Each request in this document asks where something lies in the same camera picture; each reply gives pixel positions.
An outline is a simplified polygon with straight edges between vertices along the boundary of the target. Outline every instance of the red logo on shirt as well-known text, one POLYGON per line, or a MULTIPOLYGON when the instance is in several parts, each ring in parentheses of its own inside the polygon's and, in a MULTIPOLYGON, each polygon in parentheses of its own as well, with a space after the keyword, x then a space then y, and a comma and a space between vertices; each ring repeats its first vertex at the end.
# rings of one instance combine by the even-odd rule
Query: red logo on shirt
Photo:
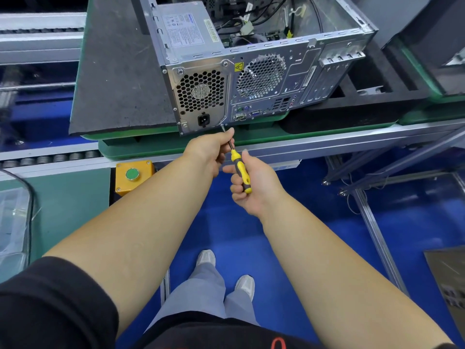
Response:
POLYGON ((281 337, 276 337, 274 340, 273 340, 273 343, 271 343, 271 349, 286 349, 286 343, 284 342, 284 339, 282 339, 281 337), (281 343, 281 348, 276 348, 276 342, 280 342, 281 343))

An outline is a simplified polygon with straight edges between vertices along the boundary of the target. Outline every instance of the black power inlet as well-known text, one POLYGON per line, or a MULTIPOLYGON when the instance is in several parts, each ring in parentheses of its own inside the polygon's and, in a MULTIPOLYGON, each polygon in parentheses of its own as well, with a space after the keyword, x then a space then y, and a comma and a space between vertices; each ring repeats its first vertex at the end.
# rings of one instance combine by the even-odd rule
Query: black power inlet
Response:
POLYGON ((210 114, 203 112, 202 115, 197 117, 197 121, 199 122, 199 126, 205 128, 210 123, 210 114))

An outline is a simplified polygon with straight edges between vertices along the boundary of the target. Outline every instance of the screwdriver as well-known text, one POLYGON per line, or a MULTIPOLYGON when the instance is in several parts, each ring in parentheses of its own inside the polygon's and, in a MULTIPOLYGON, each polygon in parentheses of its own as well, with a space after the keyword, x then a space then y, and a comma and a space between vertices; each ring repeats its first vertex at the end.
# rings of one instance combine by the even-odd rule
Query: screwdriver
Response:
MULTIPOLYGON (((221 124, 221 128, 223 132, 226 132, 225 127, 223 124, 221 124)), ((244 192, 249 194, 252 192, 252 187, 250 186, 250 176, 247 173, 246 166, 244 165, 244 162, 242 161, 242 157, 240 156, 239 153, 233 148, 233 145, 231 144, 231 141, 228 141, 229 146, 231 147, 231 160, 236 166, 236 172, 239 176, 242 178, 242 187, 244 189, 244 192)))

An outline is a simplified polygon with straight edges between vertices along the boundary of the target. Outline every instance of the yellow control box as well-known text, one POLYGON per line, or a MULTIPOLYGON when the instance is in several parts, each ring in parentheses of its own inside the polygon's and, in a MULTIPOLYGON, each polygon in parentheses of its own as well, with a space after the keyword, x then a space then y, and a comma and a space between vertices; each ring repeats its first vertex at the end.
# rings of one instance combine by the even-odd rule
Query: yellow control box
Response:
POLYGON ((132 191, 155 173, 150 160, 116 164, 115 192, 120 196, 132 191))

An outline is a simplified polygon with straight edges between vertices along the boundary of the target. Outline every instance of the forearm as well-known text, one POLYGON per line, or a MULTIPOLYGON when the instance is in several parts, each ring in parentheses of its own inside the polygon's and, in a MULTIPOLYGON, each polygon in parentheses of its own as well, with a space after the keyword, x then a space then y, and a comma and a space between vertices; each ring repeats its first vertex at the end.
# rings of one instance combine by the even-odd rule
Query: forearm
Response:
POLYGON ((46 256, 74 263, 106 291, 121 333, 159 287, 211 182, 205 166, 180 157, 46 256))
POLYGON ((329 349, 432 349, 450 342, 424 311, 291 196, 286 194, 262 223, 329 349))

